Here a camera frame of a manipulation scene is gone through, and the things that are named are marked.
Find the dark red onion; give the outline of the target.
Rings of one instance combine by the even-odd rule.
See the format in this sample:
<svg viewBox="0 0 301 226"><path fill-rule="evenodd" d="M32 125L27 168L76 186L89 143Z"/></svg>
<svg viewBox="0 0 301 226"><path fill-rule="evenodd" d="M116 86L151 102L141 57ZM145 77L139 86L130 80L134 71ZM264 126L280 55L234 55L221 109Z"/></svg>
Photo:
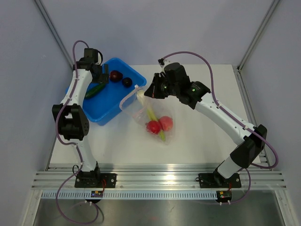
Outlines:
<svg viewBox="0 0 301 226"><path fill-rule="evenodd" d="M110 81L111 82L120 82L123 79L123 74L117 70L110 72Z"/></svg>

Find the green cucumber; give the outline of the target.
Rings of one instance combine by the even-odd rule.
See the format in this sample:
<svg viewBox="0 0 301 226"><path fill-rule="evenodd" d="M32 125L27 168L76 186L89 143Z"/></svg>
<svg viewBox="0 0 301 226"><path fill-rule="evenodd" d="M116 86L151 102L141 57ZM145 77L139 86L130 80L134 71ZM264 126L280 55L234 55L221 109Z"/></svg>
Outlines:
<svg viewBox="0 0 301 226"><path fill-rule="evenodd" d="M87 92L85 94L85 99L91 99L91 98L93 98L99 92L101 92L105 87L106 87L106 84L100 83L100 84L97 84L96 86L90 88L89 90L87 90Z"/></svg>

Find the dark purple plum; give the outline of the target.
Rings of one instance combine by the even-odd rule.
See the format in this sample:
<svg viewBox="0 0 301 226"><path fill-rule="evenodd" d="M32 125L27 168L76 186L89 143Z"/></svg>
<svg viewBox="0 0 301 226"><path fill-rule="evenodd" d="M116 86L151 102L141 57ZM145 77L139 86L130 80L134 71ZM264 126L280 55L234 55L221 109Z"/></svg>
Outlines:
<svg viewBox="0 0 301 226"><path fill-rule="evenodd" d="M124 87L129 88L129 87L132 86L133 82L132 82L131 78L125 77L125 78L122 80L122 84L123 84Z"/></svg>

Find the white green leek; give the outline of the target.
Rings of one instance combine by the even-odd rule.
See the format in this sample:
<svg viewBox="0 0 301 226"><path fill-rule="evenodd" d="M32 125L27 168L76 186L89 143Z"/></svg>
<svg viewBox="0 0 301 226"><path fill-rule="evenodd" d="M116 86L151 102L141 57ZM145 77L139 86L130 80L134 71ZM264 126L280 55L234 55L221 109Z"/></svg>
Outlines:
<svg viewBox="0 0 301 226"><path fill-rule="evenodd" d="M137 97L138 101L142 104L142 106L144 108L146 108L146 113L147 113L147 116L150 119L150 121L151 120L158 121L158 118L156 117L156 115L151 107L151 104L149 103L148 99L144 95L144 91L142 89L137 91L136 97ZM165 137L162 127L161 127L161 131L157 135L160 137L161 141L163 141L163 142L166 141L166 137Z"/></svg>

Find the clear pink-dotted zip bag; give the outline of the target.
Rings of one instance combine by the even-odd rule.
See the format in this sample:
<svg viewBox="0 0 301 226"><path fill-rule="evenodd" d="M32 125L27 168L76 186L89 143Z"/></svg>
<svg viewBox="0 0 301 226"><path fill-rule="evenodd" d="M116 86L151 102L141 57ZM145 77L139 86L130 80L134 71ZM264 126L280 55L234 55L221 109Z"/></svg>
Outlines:
<svg viewBox="0 0 301 226"><path fill-rule="evenodd" d="M145 86L135 85L134 89L120 102L121 111L129 115L140 127L163 144L169 144L175 131L171 110L158 99L144 95Z"/></svg>

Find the red apple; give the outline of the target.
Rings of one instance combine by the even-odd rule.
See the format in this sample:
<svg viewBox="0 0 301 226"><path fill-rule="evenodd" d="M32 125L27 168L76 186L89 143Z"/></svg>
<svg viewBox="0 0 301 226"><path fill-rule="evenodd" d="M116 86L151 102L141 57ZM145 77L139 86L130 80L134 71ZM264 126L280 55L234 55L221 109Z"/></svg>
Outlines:
<svg viewBox="0 0 301 226"><path fill-rule="evenodd" d="M173 119L169 116L162 116L158 121L164 131L170 131L173 128Z"/></svg>

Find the red pomegranate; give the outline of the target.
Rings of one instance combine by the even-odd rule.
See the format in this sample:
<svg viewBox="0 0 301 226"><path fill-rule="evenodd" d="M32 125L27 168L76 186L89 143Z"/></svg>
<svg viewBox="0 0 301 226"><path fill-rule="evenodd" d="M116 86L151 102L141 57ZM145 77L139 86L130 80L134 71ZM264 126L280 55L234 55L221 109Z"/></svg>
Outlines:
<svg viewBox="0 0 301 226"><path fill-rule="evenodd" d="M161 131L161 125L158 121L151 120L146 124L146 130L149 133L157 135Z"/></svg>

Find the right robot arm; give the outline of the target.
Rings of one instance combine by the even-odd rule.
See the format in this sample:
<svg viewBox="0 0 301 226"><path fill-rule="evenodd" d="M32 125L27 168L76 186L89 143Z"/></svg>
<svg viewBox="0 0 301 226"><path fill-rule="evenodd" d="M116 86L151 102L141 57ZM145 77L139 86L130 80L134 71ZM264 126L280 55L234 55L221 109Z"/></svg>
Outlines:
<svg viewBox="0 0 301 226"><path fill-rule="evenodd" d="M230 153L205 183L211 187L225 187L240 169L248 168L264 149L267 129L254 126L235 116L213 96L213 90L199 81L190 81L185 68L179 63L159 60L162 68L155 73L145 96L165 99L175 96L184 105L202 113L226 132L237 147Z"/></svg>

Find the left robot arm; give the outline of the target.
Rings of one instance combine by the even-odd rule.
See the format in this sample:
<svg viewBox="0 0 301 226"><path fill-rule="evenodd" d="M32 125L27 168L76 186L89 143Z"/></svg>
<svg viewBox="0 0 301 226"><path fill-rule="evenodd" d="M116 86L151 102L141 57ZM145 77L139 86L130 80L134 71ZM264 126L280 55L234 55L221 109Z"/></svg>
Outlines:
<svg viewBox="0 0 301 226"><path fill-rule="evenodd" d="M70 145L79 157L78 171L75 172L75 187L97 187L101 173L86 136L89 132L89 120L82 106L88 86L92 82L108 82L108 75L102 72L103 56L99 50L85 48L84 56L75 61L72 81L68 91L58 105L53 105L52 114L59 142Z"/></svg>

